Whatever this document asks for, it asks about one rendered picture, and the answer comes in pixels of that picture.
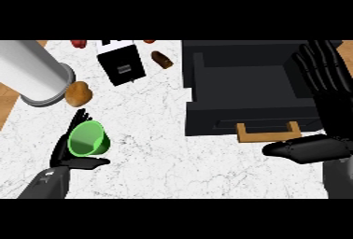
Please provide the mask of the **white cylindrical container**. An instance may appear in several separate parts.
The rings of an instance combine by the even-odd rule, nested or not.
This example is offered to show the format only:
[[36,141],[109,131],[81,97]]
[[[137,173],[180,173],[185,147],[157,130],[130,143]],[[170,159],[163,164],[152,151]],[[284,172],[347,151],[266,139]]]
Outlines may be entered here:
[[36,40],[0,40],[0,82],[28,105],[44,107],[65,98],[75,74]]

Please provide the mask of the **dark brown oblong food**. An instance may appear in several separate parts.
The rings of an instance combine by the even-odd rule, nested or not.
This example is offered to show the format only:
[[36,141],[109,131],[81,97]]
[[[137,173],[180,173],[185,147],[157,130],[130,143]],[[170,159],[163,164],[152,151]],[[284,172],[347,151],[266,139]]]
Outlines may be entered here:
[[152,52],[152,59],[164,69],[171,67],[174,64],[170,58],[157,50]]

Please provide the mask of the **dark grey open drawer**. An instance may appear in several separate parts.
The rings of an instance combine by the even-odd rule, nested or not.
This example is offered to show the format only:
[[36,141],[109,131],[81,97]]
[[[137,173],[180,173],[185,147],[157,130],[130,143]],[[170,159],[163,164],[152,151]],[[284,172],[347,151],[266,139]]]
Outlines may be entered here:
[[322,128],[301,71],[293,59],[303,40],[185,40],[185,134],[223,135],[242,123],[250,133],[287,130],[294,121],[304,132]]

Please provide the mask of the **black and white box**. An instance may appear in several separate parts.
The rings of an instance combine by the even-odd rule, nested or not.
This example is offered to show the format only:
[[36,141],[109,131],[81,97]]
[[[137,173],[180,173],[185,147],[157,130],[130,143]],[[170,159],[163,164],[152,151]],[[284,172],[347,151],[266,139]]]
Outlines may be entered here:
[[133,40],[98,40],[98,61],[115,86],[146,76]]

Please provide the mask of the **green cup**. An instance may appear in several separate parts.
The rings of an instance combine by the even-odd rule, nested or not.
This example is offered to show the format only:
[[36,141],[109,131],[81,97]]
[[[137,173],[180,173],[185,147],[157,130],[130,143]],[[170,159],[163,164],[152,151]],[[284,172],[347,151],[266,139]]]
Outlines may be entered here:
[[95,120],[80,123],[68,138],[68,149],[75,157],[103,154],[111,147],[111,139],[102,124]]

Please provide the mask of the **brown potato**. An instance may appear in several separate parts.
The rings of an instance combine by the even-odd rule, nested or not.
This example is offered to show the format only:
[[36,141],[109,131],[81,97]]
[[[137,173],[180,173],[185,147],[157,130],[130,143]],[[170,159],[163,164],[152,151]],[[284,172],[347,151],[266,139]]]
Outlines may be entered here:
[[65,99],[71,106],[80,107],[93,99],[93,91],[84,81],[75,81],[67,89]]

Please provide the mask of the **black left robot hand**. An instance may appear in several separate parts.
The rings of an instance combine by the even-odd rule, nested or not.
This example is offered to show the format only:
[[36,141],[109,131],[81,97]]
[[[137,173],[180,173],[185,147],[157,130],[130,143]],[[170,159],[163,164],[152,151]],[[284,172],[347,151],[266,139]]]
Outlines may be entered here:
[[101,165],[111,163],[105,158],[75,157],[70,152],[68,139],[72,129],[80,123],[92,119],[84,108],[75,111],[68,131],[62,134],[52,151],[50,167],[68,166],[71,169],[93,170]]

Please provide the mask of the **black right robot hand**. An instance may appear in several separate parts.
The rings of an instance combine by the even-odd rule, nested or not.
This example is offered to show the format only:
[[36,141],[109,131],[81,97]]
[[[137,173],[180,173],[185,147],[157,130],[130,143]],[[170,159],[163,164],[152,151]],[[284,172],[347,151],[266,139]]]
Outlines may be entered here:
[[309,40],[293,54],[313,95],[325,134],[316,134],[262,149],[264,156],[298,164],[349,159],[353,156],[353,77],[329,40]]

